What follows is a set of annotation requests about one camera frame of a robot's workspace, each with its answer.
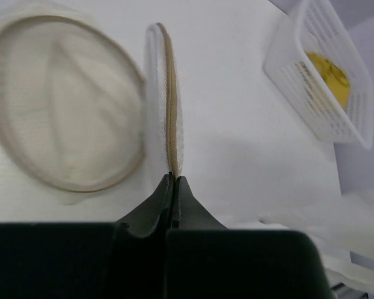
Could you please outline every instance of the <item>white tabletop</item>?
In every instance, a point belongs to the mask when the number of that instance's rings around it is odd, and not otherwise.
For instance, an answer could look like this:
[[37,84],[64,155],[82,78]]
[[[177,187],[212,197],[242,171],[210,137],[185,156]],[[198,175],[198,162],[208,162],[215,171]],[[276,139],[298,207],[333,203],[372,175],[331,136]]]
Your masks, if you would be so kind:
[[[271,36],[285,17],[272,4],[266,0],[61,2],[92,15],[141,69],[146,27],[164,23],[173,41],[185,120],[182,175],[221,222],[249,227],[263,212],[340,197],[333,146],[315,140],[262,71]],[[86,199],[74,206],[56,201],[51,192],[31,198],[27,191],[14,193],[6,185],[0,221],[121,218],[144,200],[143,171],[107,198]]]

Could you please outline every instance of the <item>basket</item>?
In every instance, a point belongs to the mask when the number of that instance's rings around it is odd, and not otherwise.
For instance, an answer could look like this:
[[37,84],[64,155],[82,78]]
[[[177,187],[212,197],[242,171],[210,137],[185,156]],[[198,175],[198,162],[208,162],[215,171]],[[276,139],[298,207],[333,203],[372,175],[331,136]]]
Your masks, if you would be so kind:
[[[345,108],[324,82],[307,53],[343,70],[350,84]],[[321,141],[361,142],[372,147],[373,85],[329,0],[302,0],[276,30],[264,71]]]

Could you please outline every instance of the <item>white pouch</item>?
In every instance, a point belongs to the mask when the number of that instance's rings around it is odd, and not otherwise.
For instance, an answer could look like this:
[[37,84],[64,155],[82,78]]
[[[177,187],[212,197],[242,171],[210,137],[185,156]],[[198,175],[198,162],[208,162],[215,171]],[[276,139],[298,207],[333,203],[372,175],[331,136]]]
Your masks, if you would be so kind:
[[[374,207],[356,194],[263,215],[261,222],[282,224],[338,248],[374,259]],[[353,289],[374,294],[374,271],[325,254],[322,254],[322,260],[331,277]]]
[[[150,195],[168,171],[179,175],[181,105],[163,26],[147,31],[148,57],[155,59],[146,63],[145,84],[127,53],[91,18],[48,1],[22,1],[4,11],[0,202],[9,212],[0,213],[0,221],[116,220]],[[166,109],[147,109],[144,97]],[[150,129],[145,135],[144,112]],[[135,173],[144,143],[149,164],[159,161],[160,167]],[[168,153],[176,158],[167,158]],[[65,207],[53,198],[79,204]],[[94,200],[81,202],[86,198]]]

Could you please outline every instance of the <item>brown zipper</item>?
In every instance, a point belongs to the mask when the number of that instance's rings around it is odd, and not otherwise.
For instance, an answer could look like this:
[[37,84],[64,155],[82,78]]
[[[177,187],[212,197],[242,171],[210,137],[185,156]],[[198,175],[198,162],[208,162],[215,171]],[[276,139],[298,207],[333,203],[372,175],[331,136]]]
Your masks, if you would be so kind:
[[165,118],[165,140],[166,155],[170,170],[176,178],[179,174],[177,158],[177,86],[176,70],[173,60],[173,49],[169,34],[161,23],[156,23],[160,28],[165,43],[165,63],[166,63],[166,118]]

